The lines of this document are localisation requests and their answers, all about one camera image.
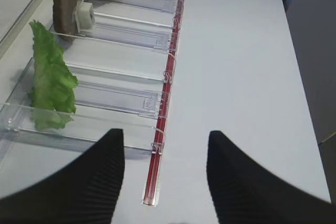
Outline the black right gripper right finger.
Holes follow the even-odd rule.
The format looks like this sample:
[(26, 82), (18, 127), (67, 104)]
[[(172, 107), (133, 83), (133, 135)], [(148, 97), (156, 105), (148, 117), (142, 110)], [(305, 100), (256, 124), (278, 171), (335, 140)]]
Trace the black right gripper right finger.
[(277, 177), (221, 131), (209, 134), (206, 176), (219, 223), (335, 223), (335, 205)]

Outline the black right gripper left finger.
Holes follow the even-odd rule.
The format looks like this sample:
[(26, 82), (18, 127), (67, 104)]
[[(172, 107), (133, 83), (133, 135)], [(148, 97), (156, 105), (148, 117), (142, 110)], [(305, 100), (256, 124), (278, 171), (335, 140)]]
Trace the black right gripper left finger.
[(125, 172), (122, 129), (58, 172), (1, 199), (1, 223), (111, 223)]

